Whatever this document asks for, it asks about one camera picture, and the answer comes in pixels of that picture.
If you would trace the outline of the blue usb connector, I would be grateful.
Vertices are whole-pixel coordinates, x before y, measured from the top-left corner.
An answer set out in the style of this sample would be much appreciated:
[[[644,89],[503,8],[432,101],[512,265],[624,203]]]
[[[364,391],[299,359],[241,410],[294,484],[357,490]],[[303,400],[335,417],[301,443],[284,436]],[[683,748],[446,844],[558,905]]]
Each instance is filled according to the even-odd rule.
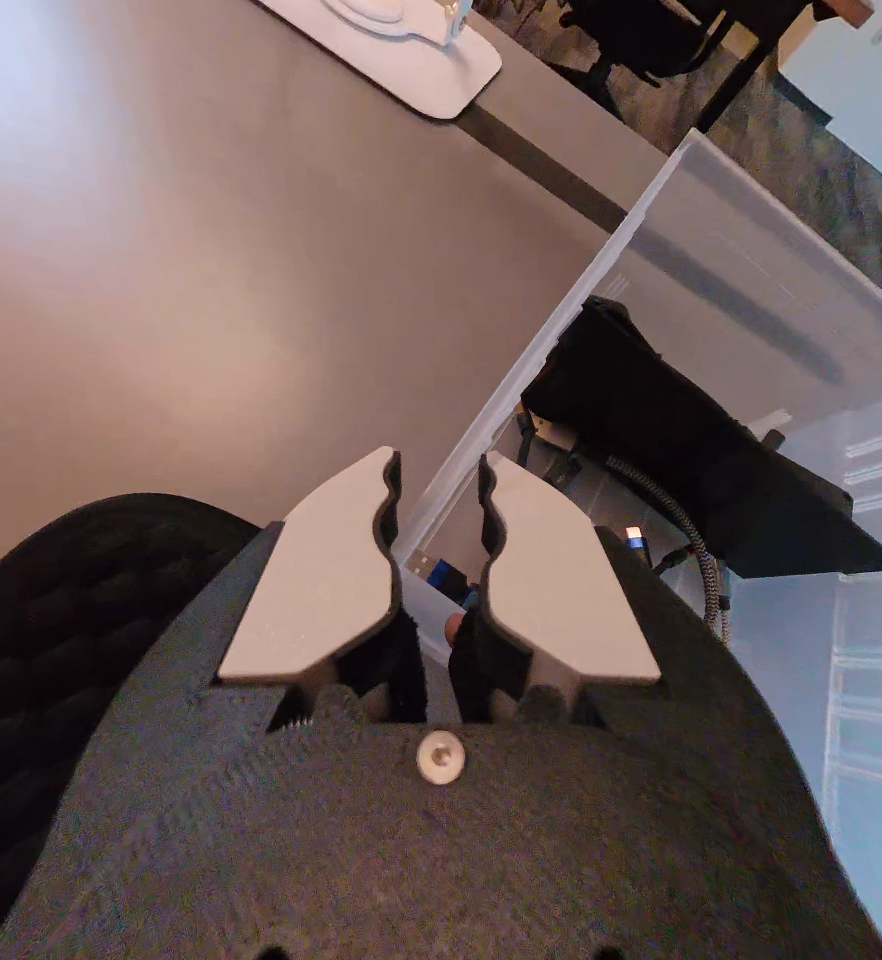
[[[469,610],[475,604],[477,584],[448,561],[415,551],[407,560],[406,568],[463,610]]]

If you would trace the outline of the silver usb adapter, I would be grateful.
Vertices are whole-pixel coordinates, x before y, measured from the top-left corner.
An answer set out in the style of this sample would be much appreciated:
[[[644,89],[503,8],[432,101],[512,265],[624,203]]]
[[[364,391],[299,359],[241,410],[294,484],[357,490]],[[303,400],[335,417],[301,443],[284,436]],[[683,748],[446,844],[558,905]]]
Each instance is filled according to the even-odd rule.
[[[518,426],[523,445],[530,446],[538,440],[555,450],[570,453],[577,443],[577,434],[569,427],[531,414],[522,407],[518,411]]]

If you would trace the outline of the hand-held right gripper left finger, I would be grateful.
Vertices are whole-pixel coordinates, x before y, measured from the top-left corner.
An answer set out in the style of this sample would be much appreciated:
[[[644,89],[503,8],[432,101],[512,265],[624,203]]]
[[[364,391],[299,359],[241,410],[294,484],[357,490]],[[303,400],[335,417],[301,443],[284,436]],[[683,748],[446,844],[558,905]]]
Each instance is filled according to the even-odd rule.
[[[381,446],[287,515],[218,668],[225,685],[338,681],[338,660],[397,614],[399,451]]]

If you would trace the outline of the black office chair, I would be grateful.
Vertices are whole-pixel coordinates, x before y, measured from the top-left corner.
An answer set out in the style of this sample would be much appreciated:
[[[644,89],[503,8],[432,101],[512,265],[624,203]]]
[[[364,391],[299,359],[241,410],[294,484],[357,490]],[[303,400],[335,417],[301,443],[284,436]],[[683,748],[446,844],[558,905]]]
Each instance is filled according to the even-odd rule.
[[[588,75],[604,83],[623,66],[652,87],[697,70],[717,42],[711,27],[724,13],[712,1],[570,1],[559,24],[576,28],[598,47]]]

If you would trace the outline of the black panel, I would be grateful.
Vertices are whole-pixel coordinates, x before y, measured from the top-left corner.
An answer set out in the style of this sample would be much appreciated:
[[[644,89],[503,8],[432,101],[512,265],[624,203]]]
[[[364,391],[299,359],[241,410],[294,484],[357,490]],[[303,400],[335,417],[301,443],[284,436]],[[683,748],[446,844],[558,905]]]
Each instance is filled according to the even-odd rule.
[[[647,342],[622,303],[590,296],[521,394],[677,501],[708,551],[744,580],[882,572],[853,498],[741,424]]]

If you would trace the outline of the clear plastic bin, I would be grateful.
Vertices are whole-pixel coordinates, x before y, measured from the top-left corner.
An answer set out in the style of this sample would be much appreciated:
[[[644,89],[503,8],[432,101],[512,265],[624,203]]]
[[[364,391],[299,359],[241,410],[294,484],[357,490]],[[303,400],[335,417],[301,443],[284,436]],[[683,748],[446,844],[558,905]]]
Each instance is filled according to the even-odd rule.
[[[406,558],[437,544],[462,570],[481,453],[572,323],[576,296],[624,304],[664,359],[787,457],[851,494],[882,546],[882,291],[701,134],[688,134],[537,327],[416,504]],[[815,791],[882,931],[882,570],[733,572],[733,650]]]

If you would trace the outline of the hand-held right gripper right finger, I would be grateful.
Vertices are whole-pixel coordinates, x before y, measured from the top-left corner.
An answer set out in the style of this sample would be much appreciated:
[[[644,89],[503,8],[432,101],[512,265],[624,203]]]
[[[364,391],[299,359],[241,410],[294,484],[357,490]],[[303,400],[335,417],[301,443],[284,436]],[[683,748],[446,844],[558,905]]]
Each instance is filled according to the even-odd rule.
[[[650,686],[662,671],[589,517],[494,452],[481,458],[483,671],[496,689]]]

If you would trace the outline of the wooden office desk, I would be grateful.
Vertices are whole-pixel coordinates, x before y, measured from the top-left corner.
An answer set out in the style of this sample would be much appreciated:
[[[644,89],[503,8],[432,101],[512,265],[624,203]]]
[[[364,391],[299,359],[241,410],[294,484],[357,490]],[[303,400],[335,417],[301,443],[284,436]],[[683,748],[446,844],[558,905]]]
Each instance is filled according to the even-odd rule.
[[[816,9],[815,21],[839,18],[854,29],[863,27],[875,13],[875,4],[869,1],[717,1],[696,2],[695,7],[711,14],[711,21],[721,18],[711,35],[714,46],[719,46],[735,25],[745,28],[755,38],[750,52],[740,58],[699,113],[694,128],[703,135],[744,90],[759,67],[777,51],[788,29],[807,7]]]

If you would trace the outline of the framed sign on white base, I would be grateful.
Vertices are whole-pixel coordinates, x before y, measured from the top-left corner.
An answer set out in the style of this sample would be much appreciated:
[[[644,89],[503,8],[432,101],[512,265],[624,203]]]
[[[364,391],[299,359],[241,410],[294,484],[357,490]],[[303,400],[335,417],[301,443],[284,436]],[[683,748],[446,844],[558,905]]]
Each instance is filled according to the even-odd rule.
[[[428,119],[450,121],[502,67],[470,1],[262,1],[339,61]]]

